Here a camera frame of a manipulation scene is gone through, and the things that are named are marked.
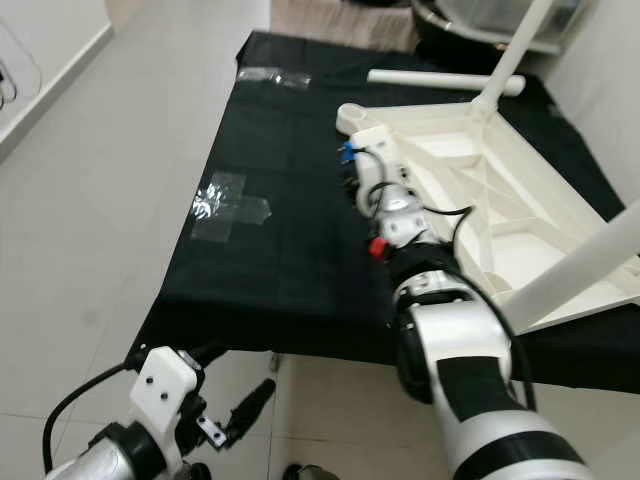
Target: clear tape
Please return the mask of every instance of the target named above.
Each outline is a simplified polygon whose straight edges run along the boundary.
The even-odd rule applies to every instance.
[[[225,243],[234,223],[262,225],[271,216],[265,198],[243,196],[245,175],[216,171],[204,189],[198,189],[191,213],[195,225],[192,238]]]
[[[275,67],[244,67],[238,71],[238,82],[271,82],[287,88],[306,90],[311,84],[311,75],[287,72]]]

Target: red button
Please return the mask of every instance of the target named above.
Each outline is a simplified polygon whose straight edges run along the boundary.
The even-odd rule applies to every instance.
[[[389,242],[387,242],[384,238],[376,237],[371,240],[371,243],[369,244],[369,253],[379,262],[384,262],[387,259],[386,252],[388,245]]]

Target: baseboard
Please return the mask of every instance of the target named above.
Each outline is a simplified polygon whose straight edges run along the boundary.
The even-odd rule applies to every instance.
[[[87,45],[74,56],[66,67],[49,83],[40,94],[9,124],[0,135],[0,163],[13,151],[29,130],[42,118],[45,112],[73,83],[114,35],[111,24],[98,32]]]

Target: white plastic frame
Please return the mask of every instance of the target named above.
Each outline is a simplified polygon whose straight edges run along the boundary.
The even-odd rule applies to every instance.
[[[617,258],[620,255],[611,255],[609,263],[602,262],[594,281],[604,278],[586,290],[580,291],[566,281],[554,285],[563,291],[563,298],[554,298],[555,304],[551,301],[546,309],[532,308],[546,302],[536,296],[539,289],[525,289],[526,295],[516,296],[518,302],[508,302],[514,293],[554,265],[555,270],[558,265],[569,265],[569,273],[581,275],[575,262],[565,260],[607,226],[497,112],[505,82],[514,73],[551,4],[551,0],[532,4],[489,84],[472,102],[388,108],[345,104],[339,108],[336,121],[338,130],[349,136],[376,126],[387,127],[392,144],[385,149],[393,155],[383,158],[391,167],[390,180],[407,183],[425,203],[441,209],[470,204],[477,207],[461,230],[458,255],[470,276],[499,303],[507,302],[507,307],[517,304],[520,310],[530,313],[516,319],[518,331],[532,323],[566,321],[620,304],[638,303],[640,299],[640,260],[631,258],[616,268],[622,260]],[[398,174],[400,169],[408,172],[406,178]],[[375,169],[364,170],[361,184],[379,181],[375,173],[367,171]],[[638,216],[627,215],[626,223]],[[449,234],[454,221],[433,218],[434,227],[443,237]],[[626,239],[618,243],[624,245],[626,257],[622,256],[626,259],[640,251],[640,228],[625,231]],[[599,251],[602,249],[597,246],[591,249],[591,253]],[[556,275],[550,281],[558,282],[561,277],[572,278]]]

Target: white wall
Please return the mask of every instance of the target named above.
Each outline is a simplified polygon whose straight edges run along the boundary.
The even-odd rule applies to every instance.
[[[640,2],[601,0],[546,83],[627,204],[640,197]]]
[[[0,60],[24,93],[0,110],[0,141],[37,87],[46,91],[108,25],[104,0],[0,0]]]

